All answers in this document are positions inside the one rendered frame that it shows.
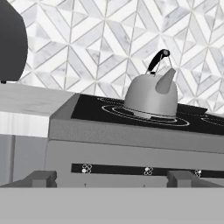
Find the grey cupboard front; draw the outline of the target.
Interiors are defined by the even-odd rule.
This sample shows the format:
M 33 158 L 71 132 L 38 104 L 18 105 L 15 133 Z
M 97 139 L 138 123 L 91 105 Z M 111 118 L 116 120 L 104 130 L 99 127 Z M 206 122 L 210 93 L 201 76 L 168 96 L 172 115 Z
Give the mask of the grey cupboard front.
M 45 167 L 47 139 L 0 134 L 0 186 Z

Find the grey stove with black hob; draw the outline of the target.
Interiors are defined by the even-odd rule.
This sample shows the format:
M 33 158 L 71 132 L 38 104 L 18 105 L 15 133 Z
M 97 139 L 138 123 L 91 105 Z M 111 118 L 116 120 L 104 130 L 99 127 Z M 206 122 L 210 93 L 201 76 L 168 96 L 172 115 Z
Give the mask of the grey stove with black hob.
M 169 171 L 224 186 L 224 117 L 180 104 L 174 119 L 145 119 L 74 94 L 50 116 L 45 168 L 60 187 L 163 187 Z

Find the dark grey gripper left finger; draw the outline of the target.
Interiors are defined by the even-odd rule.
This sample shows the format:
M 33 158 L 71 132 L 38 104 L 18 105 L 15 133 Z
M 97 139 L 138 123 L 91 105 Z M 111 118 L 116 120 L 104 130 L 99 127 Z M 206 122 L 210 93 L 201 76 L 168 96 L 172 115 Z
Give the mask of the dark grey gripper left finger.
M 24 179 L 3 185 L 3 187 L 56 187 L 56 171 L 34 171 Z

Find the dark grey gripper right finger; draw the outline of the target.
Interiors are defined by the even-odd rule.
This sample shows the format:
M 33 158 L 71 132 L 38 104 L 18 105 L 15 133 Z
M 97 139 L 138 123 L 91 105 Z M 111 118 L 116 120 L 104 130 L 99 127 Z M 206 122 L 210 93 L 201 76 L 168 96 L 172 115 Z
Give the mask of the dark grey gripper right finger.
M 189 171 L 168 171 L 167 172 L 168 182 L 167 187 L 212 187 L 222 188 L 222 185 L 215 184 L 204 179 L 197 178 L 194 174 Z

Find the dark grey rounded appliance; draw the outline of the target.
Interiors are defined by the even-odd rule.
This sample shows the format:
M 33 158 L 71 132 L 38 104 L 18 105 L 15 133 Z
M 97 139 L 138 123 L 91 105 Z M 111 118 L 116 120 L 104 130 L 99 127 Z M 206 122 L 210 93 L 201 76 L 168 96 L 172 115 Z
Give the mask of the dark grey rounded appliance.
M 27 54 L 25 22 L 7 0 L 0 0 L 0 83 L 20 79 Z

